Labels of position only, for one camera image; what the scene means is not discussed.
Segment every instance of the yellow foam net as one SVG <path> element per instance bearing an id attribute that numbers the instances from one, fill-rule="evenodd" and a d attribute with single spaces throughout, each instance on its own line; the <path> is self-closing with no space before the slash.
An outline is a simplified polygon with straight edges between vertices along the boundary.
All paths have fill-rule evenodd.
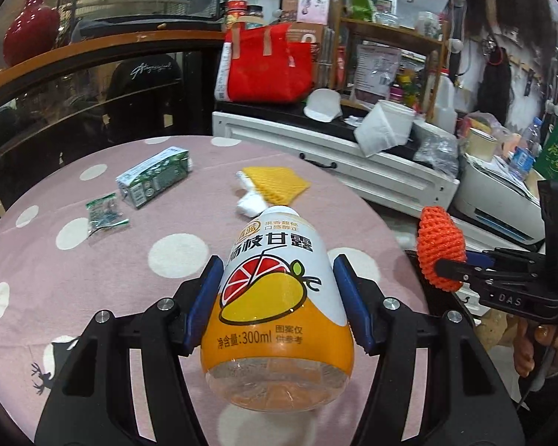
<path id="1" fill-rule="evenodd" d="M 310 187 L 289 168 L 248 167 L 242 170 L 270 204 L 288 206 L 296 196 Z"/>

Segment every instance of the red vase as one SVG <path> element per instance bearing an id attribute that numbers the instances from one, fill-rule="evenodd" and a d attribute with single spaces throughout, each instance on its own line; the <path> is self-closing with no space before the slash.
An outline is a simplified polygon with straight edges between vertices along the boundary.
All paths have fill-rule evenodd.
<path id="1" fill-rule="evenodd" d="M 43 0 L 27 0 L 4 36 L 4 61 L 10 67 L 48 52 L 54 46 L 60 14 Z"/>

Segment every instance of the human hand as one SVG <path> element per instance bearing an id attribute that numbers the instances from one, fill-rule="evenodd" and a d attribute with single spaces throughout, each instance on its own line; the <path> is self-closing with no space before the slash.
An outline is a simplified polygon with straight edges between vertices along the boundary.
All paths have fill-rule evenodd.
<path id="1" fill-rule="evenodd" d="M 527 336 L 527 327 L 527 321 L 525 319 L 520 319 L 516 328 L 515 339 L 512 342 L 515 350 L 513 353 L 515 370 L 521 377 L 527 377 L 535 367 L 535 362 L 533 360 L 533 342 L 531 342 L 530 338 Z M 534 333 L 535 340 L 542 345 L 550 345 L 555 332 L 555 325 L 540 325 Z M 558 337 L 556 338 L 554 348 L 556 349 L 556 357 L 550 368 L 550 375 L 558 372 Z"/>

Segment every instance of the blue gripper pad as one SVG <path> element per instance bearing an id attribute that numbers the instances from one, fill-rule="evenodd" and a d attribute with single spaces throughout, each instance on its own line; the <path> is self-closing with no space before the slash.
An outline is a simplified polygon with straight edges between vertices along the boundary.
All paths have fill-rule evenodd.
<path id="1" fill-rule="evenodd" d="M 479 253 L 477 251 L 466 250 L 467 254 L 467 264 L 472 266 L 479 266 L 486 270 L 487 268 L 492 268 L 494 266 L 494 260 L 484 253 Z"/>
<path id="2" fill-rule="evenodd" d="M 218 256 L 211 257 L 212 265 L 207 265 L 201 275 L 202 285 L 199 294 L 186 320 L 185 346 L 195 348 L 201 344 L 213 303 L 217 299 L 219 283 L 223 276 L 223 262 Z"/>
<path id="3" fill-rule="evenodd" d="M 343 306 L 345 307 L 347 320 L 349 320 L 349 326 L 353 332 L 353 337 L 356 343 L 360 347 L 363 347 L 367 354 L 374 345 L 372 317 L 370 317 L 368 309 L 357 291 L 357 277 L 351 276 L 346 263 L 349 264 L 345 255 L 339 255 L 335 258 L 333 273 L 337 281 L 337 287 L 339 288 Z"/>

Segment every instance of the green milk carton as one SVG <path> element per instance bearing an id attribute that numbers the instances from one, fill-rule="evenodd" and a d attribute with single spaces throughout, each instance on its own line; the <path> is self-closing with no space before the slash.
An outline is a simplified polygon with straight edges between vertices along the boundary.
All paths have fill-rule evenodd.
<path id="1" fill-rule="evenodd" d="M 189 168 L 188 150 L 172 146 L 120 174 L 116 183 L 122 199 L 140 208 L 188 176 Z"/>

